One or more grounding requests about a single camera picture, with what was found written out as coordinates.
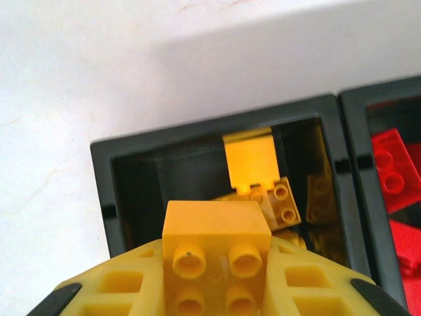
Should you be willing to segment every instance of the white table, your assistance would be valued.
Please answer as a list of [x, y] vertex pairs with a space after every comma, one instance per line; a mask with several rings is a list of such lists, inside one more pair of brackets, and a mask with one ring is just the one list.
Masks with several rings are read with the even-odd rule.
[[89, 143], [421, 73], [421, 2], [3, 0], [0, 315], [108, 259]]

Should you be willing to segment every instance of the storage compartment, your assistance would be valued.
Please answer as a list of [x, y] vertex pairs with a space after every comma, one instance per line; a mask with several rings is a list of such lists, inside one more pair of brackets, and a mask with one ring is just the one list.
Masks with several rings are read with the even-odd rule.
[[[341, 93], [339, 98], [353, 153], [360, 207], [364, 210], [362, 225], [370, 232], [366, 247], [372, 254], [369, 262], [373, 277], [386, 292], [405, 305], [389, 218], [419, 226], [419, 214], [416, 216], [415, 210], [420, 209], [420, 202], [402, 195], [403, 200], [396, 203], [400, 193], [393, 192], [394, 206], [393, 210], [389, 209], [390, 217], [387, 216], [381, 187], [384, 179], [381, 177], [379, 181], [371, 137], [396, 128], [415, 167], [419, 166], [421, 77], [350, 90]], [[400, 210], [395, 211], [396, 205], [406, 207], [398, 207]]]
[[370, 275], [336, 98], [330, 95], [92, 144], [111, 256], [159, 239], [168, 201], [232, 193], [222, 136], [268, 126], [280, 174], [289, 178], [302, 219], [292, 229], [309, 250]]

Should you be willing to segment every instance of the black plastic bin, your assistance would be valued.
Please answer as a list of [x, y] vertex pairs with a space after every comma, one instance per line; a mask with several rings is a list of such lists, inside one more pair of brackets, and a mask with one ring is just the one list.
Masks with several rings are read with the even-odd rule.
[[362, 227], [369, 231], [367, 249], [372, 277], [401, 305], [405, 294], [395, 246], [374, 165], [371, 135], [397, 128], [406, 144], [421, 142], [421, 77], [377, 84], [339, 96], [352, 151]]
[[[315, 239], [325, 241], [327, 248], [340, 245], [344, 264], [370, 276], [333, 95], [92, 144], [111, 257], [160, 238], [169, 200], [208, 200], [231, 193], [221, 136], [267, 126], [274, 135], [281, 176], [288, 176], [303, 220], [294, 229], [310, 250], [317, 250]], [[323, 172], [326, 162], [333, 178], [337, 222], [313, 225], [306, 222], [307, 181], [309, 175]]]

